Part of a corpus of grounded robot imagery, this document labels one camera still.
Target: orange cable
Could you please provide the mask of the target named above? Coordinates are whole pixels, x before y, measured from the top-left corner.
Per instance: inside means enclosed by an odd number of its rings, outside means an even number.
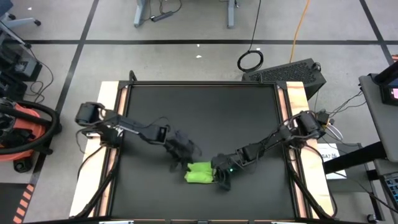
[[[299,30],[300,30],[300,27],[301,27],[301,23],[303,23],[304,16],[305,16],[305,13],[307,12],[308,5],[310,4],[310,1],[311,1],[311,0],[307,0],[307,3],[306,3],[306,5],[305,5],[304,11],[303,11],[303,14],[301,15],[300,22],[299,22],[299,24],[298,24],[298,26],[297,26],[296,33],[294,34],[293,46],[292,46],[292,53],[290,54],[289,63],[292,63],[292,59],[293,59],[293,55],[294,55],[294,47],[295,47],[295,45],[296,45],[297,34],[299,33]]]

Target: wire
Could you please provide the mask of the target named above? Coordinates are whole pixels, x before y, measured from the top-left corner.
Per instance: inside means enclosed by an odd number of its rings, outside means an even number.
[[[363,102],[363,103],[361,103],[360,105],[355,105],[355,106],[347,106],[346,108],[344,108],[343,110],[339,110],[339,111],[338,111],[338,112],[336,112],[335,114],[337,114],[337,113],[340,113],[340,112],[343,112],[343,111],[347,110],[348,108],[360,107],[360,106],[364,105],[365,103],[366,103],[366,101],[365,101],[365,102]]]
[[[348,152],[346,152],[346,151],[343,151],[343,150],[341,150],[341,149],[338,149],[338,148],[336,148],[336,147],[331,146],[331,145],[328,143],[328,141],[326,141],[326,139],[325,139],[324,137],[322,137],[322,139],[323,139],[323,140],[326,142],[326,144],[328,144],[331,148],[336,149],[337,151],[342,152],[342,153],[344,153],[344,154],[348,154]],[[344,145],[346,145],[346,146],[349,146],[349,147],[358,147],[358,145],[351,146],[351,145],[345,144],[345,143],[343,143],[343,142],[341,142],[341,143],[344,144]]]
[[[340,175],[340,176],[342,176],[342,177],[345,177],[345,178],[347,178],[347,180],[350,180],[350,181],[352,181],[352,182],[357,183],[366,193],[369,194],[370,197],[372,197],[372,198],[376,199],[377,201],[379,201],[380,203],[382,203],[382,204],[383,204],[384,206],[386,206],[389,210],[391,210],[391,211],[393,211],[393,212],[395,212],[395,213],[398,213],[398,211],[397,211],[396,209],[394,209],[394,208],[392,208],[391,206],[389,206],[386,202],[383,202],[381,199],[379,199],[378,197],[376,197],[372,192],[366,190],[366,188],[365,188],[361,183],[359,183],[359,181],[357,181],[357,180],[355,180],[355,179],[352,179],[352,178],[348,178],[348,177],[347,177],[346,175],[344,175],[344,174],[339,174],[339,173],[337,173],[337,172],[335,172],[335,174]]]
[[[35,103],[41,103],[41,102],[43,102],[43,101],[45,100],[45,97],[44,97],[44,95],[43,95],[44,90],[46,90],[46,89],[54,82],[54,74],[52,73],[51,69],[50,69],[46,64],[44,64],[44,63],[41,62],[39,59],[37,59],[37,57],[36,57],[35,53],[33,53],[32,49],[29,49],[29,51],[32,53],[32,55],[33,55],[33,57],[36,59],[36,61],[38,61],[39,63],[41,63],[42,65],[44,65],[44,67],[46,67],[46,68],[49,70],[50,74],[51,74],[50,83],[47,84],[46,86],[44,86],[44,83],[43,83],[42,81],[33,82],[33,83],[31,84],[31,86],[30,86],[30,90],[31,90],[31,92],[34,93],[34,94],[33,94],[33,95],[29,95],[29,96],[35,96],[35,95],[37,95],[37,97],[35,98],[34,102],[35,102]],[[39,88],[38,91],[34,91],[34,90],[33,90],[33,86],[34,86],[36,83],[40,83],[40,84],[41,84],[41,86],[40,86],[40,88]]]
[[[341,104],[339,107],[337,107],[336,109],[334,109],[332,112],[327,112],[330,114],[330,117],[334,117],[334,115],[336,115],[337,113],[341,112],[340,110],[343,109],[343,107],[345,105],[347,105],[352,99],[361,96],[363,94],[362,90],[360,90],[356,95],[352,96],[350,99],[346,100],[343,104]]]
[[[325,163],[325,161],[323,160],[322,154],[317,149],[315,149],[314,147],[310,146],[309,144],[306,144],[305,147],[310,148],[312,151],[314,151],[315,153],[318,154],[318,156],[321,158],[322,165],[323,165],[323,163]],[[331,217],[335,218],[336,215],[337,215],[337,212],[338,212],[337,203],[336,203],[335,197],[333,196],[333,194],[330,191],[329,184],[328,184],[327,181],[326,181],[326,184],[328,185],[329,196],[331,197],[331,201],[333,202],[333,206],[335,208],[335,211],[333,212],[333,215]]]
[[[349,147],[357,147],[357,146],[358,146],[358,145],[349,145],[349,144],[344,143],[343,141],[340,141],[339,139],[337,139],[337,138],[331,136],[329,133],[326,133],[326,134],[327,134],[328,136],[330,136],[331,138],[333,138],[334,140],[336,140],[336,141],[342,143],[342,144],[345,145],[345,146],[349,146]]]
[[[253,41],[254,41],[254,35],[256,34],[257,21],[259,20],[260,7],[261,7],[261,0],[259,0],[259,6],[257,8],[256,23],[254,24],[253,35],[251,37],[249,50],[247,52],[245,52],[244,54],[242,54],[242,56],[240,56],[240,58],[238,59],[238,62],[237,62],[237,65],[238,65],[238,68],[240,69],[240,71],[246,72],[246,73],[247,72],[253,72],[253,71],[256,71],[257,69],[261,68],[262,63],[264,62],[264,55],[261,53],[261,51],[259,51],[259,50],[251,50],[251,47],[252,47]],[[249,54],[253,54],[253,53],[258,54],[260,56],[260,62],[256,66],[254,66],[252,68],[242,68],[242,66],[241,66],[242,59],[245,56],[247,56]]]
[[[308,5],[310,5],[310,1],[311,0],[307,0],[307,3],[305,4],[305,8],[304,8],[303,14],[301,15],[301,19],[300,19],[300,22],[298,23],[298,26],[297,26],[297,29],[296,29],[296,33],[294,34],[292,52],[290,53],[289,63],[292,63],[292,59],[293,59],[293,55],[294,55],[294,48],[295,48],[296,40],[297,40],[297,34],[299,33],[301,24],[303,23],[305,13],[307,12],[307,9],[308,9]]]
[[[78,135],[79,135],[79,133],[81,133],[81,132],[83,132],[83,131],[86,131],[86,130],[90,130],[90,129],[93,128],[94,126],[99,125],[99,124],[103,124],[103,123],[105,123],[105,122],[107,122],[107,121],[109,121],[109,120],[115,118],[116,116],[117,116],[117,115],[115,115],[115,116],[113,116],[113,117],[111,117],[111,118],[108,118],[108,119],[96,121],[96,122],[94,122],[94,123],[88,124],[87,127],[84,127],[84,128],[79,129],[79,130],[75,133],[75,139],[76,139],[77,146],[79,147],[79,151],[80,151],[81,153],[85,154],[85,152],[84,152],[83,150],[81,150],[81,145],[80,145],[79,140],[78,140]]]
[[[149,17],[148,17],[148,19],[143,19],[144,20],[144,22],[146,22],[146,21],[148,21],[149,19],[151,19],[151,17],[152,17],[152,6],[151,6],[151,0],[149,0],[148,1],[148,5],[149,5]]]
[[[341,132],[340,132],[337,128],[335,128],[333,125],[329,124],[328,126],[326,126],[326,128],[327,128],[327,130],[329,130],[339,141],[342,141],[342,140],[343,140],[343,135],[342,135]]]
[[[315,114],[313,111],[310,111],[310,110],[304,111],[304,112],[310,112],[310,113]],[[291,122],[292,122],[296,117],[298,117],[298,116],[299,116],[299,114],[296,114],[296,115],[293,115],[293,116],[291,116],[291,117],[285,119],[283,122],[281,122],[281,123],[278,125],[278,127],[275,128],[275,130],[273,130],[271,133],[269,133],[269,135],[268,135],[266,138],[264,138],[263,140],[257,142],[257,143],[261,143],[262,146],[263,146],[263,148],[262,148],[262,150],[259,149],[259,150],[257,150],[257,152],[256,152],[256,160],[255,160],[255,162],[254,162],[255,166],[254,166],[254,169],[253,169],[253,171],[252,171],[253,173],[254,173],[254,172],[256,171],[256,169],[257,169],[257,163],[258,163],[258,161],[259,161],[260,152],[261,152],[261,153],[265,153],[265,152],[271,150],[273,147],[275,147],[275,146],[277,145],[277,144],[274,144],[274,145],[269,146],[269,147],[266,148],[266,144],[269,142],[269,139],[270,139],[275,133],[278,132],[278,129],[279,129],[281,126],[283,126],[283,125],[290,126]]]
[[[317,112],[318,95],[319,95],[319,90],[317,91],[317,97],[315,98],[315,106],[313,107],[313,110],[314,110],[315,112]]]
[[[91,153],[91,154],[83,161],[83,163],[80,164],[80,167],[79,167],[79,169],[78,169],[78,171],[77,171],[77,179],[78,179],[78,180],[79,180],[81,168],[83,168],[83,166],[86,164],[86,162],[87,162],[91,157],[93,157],[95,154],[97,154],[97,152],[99,152],[102,148],[103,148],[103,146],[100,146],[97,150],[95,150],[93,153]]]
[[[148,127],[152,126],[154,123],[156,123],[156,122],[158,122],[158,121],[160,121],[160,120],[162,120],[162,119],[165,119],[165,120],[169,123],[169,125],[171,125],[171,127],[173,127],[172,124],[171,124],[171,122],[170,122],[170,120],[169,120],[169,118],[166,117],[166,116],[158,117],[158,118],[156,118],[153,122],[149,123],[148,125],[144,125],[144,126],[131,125],[131,126],[133,126],[133,127],[135,127],[135,128],[148,128]]]
[[[165,12],[163,12],[163,0],[159,0],[160,2],[160,6],[159,6],[159,11],[161,14],[165,14]],[[172,11],[173,13],[178,12],[182,7],[182,1],[180,0],[180,7],[178,7],[178,9],[176,11]]]
[[[340,141],[342,141],[344,139],[343,134],[339,131],[339,129],[337,129],[335,126],[333,126],[332,124],[328,125],[330,128],[333,128],[334,130],[336,130],[338,132],[338,134],[341,136],[340,137]]]
[[[298,151],[298,156],[301,156],[302,148],[300,148],[300,147],[293,147],[293,146],[290,146],[290,148],[293,149],[293,150],[297,150],[297,151]],[[297,158],[291,159],[291,158],[290,158],[290,155],[288,155],[287,159],[288,159],[289,161],[292,161],[292,162],[297,160]]]

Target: power cord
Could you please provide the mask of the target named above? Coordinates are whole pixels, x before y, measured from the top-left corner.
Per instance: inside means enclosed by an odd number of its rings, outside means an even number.
[[[37,97],[35,98],[34,102],[35,102],[35,103],[41,103],[41,102],[43,102],[43,101],[45,100],[45,96],[43,95],[44,90],[46,90],[46,89],[54,82],[54,74],[52,73],[51,69],[50,69],[46,64],[44,64],[44,63],[41,62],[39,59],[37,59],[37,57],[36,57],[36,55],[33,53],[32,49],[29,49],[29,51],[32,53],[32,55],[33,55],[33,57],[36,59],[36,61],[38,61],[39,63],[41,63],[42,65],[44,65],[44,66],[49,70],[49,72],[50,72],[50,74],[51,74],[50,83],[47,84],[46,86],[44,86],[44,83],[43,83],[42,81],[35,81],[35,82],[33,82],[33,83],[30,85],[30,87],[29,87],[30,91],[31,91],[32,93],[34,93],[34,94],[27,94],[27,95],[29,95],[29,96],[37,96]],[[40,86],[39,90],[34,91],[34,90],[33,90],[33,86],[34,86],[35,84],[37,84],[37,83],[41,84],[41,86]]]
[[[256,71],[257,69],[261,68],[262,63],[264,62],[264,55],[261,53],[261,51],[251,50],[251,47],[253,45],[253,40],[254,40],[254,34],[256,34],[257,21],[259,20],[260,7],[261,7],[261,0],[259,0],[259,6],[257,8],[256,23],[254,24],[254,30],[253,30],[253,35],[251,37],[249,50],[247,52],[245,52],[244,54],[242,54],[242,56],[240,56],[240,58],[238,59],[238,68],[240,69],[240,71],[246,72],[246,73],[253,72],[253,71]],[[242,59],[249,54],[258,54],[260,56],[260,62],[252,68],[242,68],[242,66],[241,66]]]
[[[311,0],[307,0],[307,3],[305,4],[305,8],[304,8],[303,14],[301,15],[300,22],[298,23],[296,32],[295,32],[295,34],[294,34],[293,45],[292,45],[292,52],[290,53],[290,60],[289,60],[289,63],[292,63],[293,55],[294,55],[294,49],[295,49],[295,46],[296,46],[297,35],[299,34],[299,30],[300,30],[301,24],[303,23],[303,20],[304,20],[304,17],[305,17],[305,13],[307,12],[308,6],[310,5],[310,1],[311,1]]]
[[[93,153],[91,153],[80,165],[78,171],[77,171],[77,179],[79,180],[79,176],[80,176],[80,171],[83,168],[83,166],[86,164],[86,162],[93,157],[95,154],[97,154],[97,152],[100,152],[100,150],[103,148],[103,146],[100,146],[97,150],[95,150]]]
[[[340,112],[346,110],[346,108],[343,109],[344,106],[346,106],[352,99],[354,99],[354,98],[356,98],[356,97],[358,97],[358,96],[361,96],[362,94],[363,94],[363,92],[362,92],[362,90],[361,90],[361,91],[359,91],[356,95],[354,95],[354,96],[352,96],[350,99],[346,100],[342,105],[340,105],[339,107],[337,107],[336,109],[334,109],[332,112],[327,112],[327,113],[330,114],[330,117],[331,117],[331,118],[334,117],[334,115],[336,115],[337,113],[340,113]],[[364,105],[364,103],[361,104],[361,105],[356,105],[356,106],[351,106],[351,107],[357,107],[357,106],[362,106],[362,105]]]

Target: desk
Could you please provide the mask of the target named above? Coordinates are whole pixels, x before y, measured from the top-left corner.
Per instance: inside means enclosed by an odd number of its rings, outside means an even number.
[[[375,160],[377,160],[376,164],[380,169],[383,169],[383,164],[386,165],[386,169],[391,167],[392,172],[397,168],[384,160],[388,159],[391,162],[398,162],[398,151],[396,150],[398,145],[396,133],[398,106],[382,103],[379,86],[372,81],[370,76],[360,77],[359,82],[380,141],[325,162],[325,172],[327,174]]]
[[[228,1],[228,28],[233,28],[235,26],[235,7],[238,6],[236,0]],[[134,17],[134,27],[139,27],[144,23],[145,6],[147,5],[147,0],[137,0],[136,16]]]
[[[122,114],[124,108],[126,107],[127,88],[122,88],[119,92],[120,97],[116,99],[118,95],[118,86],[119,82],[103,82],[99,92],[98,102],[104,104],[107,108],[113,109],[115,101],[118,100],[118,113]],[[280,107],[282,108],[283,119],[288,117],[288,109],[290,109],[292,114],[297,114],[302,110],[308,110],[307,98],[305,96],[304,87],[301,82],[288,82],[287,89],[285,91],[278,89],[277,92],[280,101]],[[289,104],[285,103],[285,93],[289,98]],[[96,150],[98,148],[98,144],[99,139],[94,138],[88,140],[85,157]],[[312,147],[317,147],[317,142],[315,140],[308,141],[308,144]],[[97,153],[82,168],[72,203],[70,212],[71,216],[76,215],[82,210],[82,208],[86,205],[98,188],[102,167],[104,164],[105,152],[106,150],[103,149]],[[108,170],[113,164],[112,155],[114,155],[115,152],[116,150],[114,149],[110,150],[111,157],[108,161]],[[302,150],[301,160],[307,188],[315,197],[317,202],[323,207],[323,209],[331,215],[333,213],[333,207],[329,196],[325,173],[322,167],[322,160],[315,152],[306,148]],[[315,217],[315,213],[306,210],[305,202],[297,186],[295,186],[295,191],[296,198],[294,200],[297,201],[298,215],[300,217],[307,217],[307,214],[311,214],[313,217]],[[106,205],[108,204],[108,199],[110,196],[111,195],[109,194],[108,186],[107,190],[103,194],[103,198],[100,203],[101,206],[97,212],[98,214],[96,215],[102,216],[107,214]]]

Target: coiled black cable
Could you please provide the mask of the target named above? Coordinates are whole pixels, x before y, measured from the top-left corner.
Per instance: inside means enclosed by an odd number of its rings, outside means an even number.
[[[261,7],[261,0],[259,1],[259,7],[257,9],[256,23],[254,24],[253,36],[251,37],[251,43],[250,43],[249,50],[247,52],[245,52],[244,54],[242,54],[242,56],[240,56],[240,58],[238,59],[238,68],[240,69],[240,71],[246,72],[246,73],[253,72],[253,71],[256,71],[257,69],[261,68],[262,63],[264,62],[264,55],[261,53],[261,51],[251,50],[251,47],[253,45],[253,40],[254,40],[254,34],[256,33],[257,21],[259,20],[260,7]],[[260,56],[260,62],[252,68],[242,68],[242,66],[241,66],[242,59],[249,54],[258,54]]]

